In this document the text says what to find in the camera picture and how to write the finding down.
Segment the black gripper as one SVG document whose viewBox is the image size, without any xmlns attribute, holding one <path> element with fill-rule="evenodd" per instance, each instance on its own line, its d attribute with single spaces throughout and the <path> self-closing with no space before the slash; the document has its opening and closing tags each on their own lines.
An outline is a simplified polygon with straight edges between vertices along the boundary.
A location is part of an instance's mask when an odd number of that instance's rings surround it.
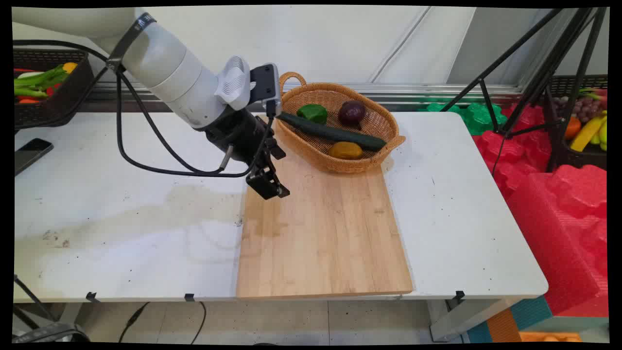
<svg viewBox="0 0 622 350">
<path fill-rule="evenodd" d="M 267 123 L 247 110 L 235 111 L 219 117 L 206 129 L 206 138 L 223 152 L 233 145 L 231 158 L 235 161 L 251 164 L 267 129 Z M 259 156 L 250 167 L 246 177 L 247 185 L 264 200 L 274 197 L 284 198 L 290 190 L 282 184 L 277 176 L 273 158 L 280 160 L 286 153 L 278 146 L 275 138 L 266 141 L 264 155 Z"/>
</svg>

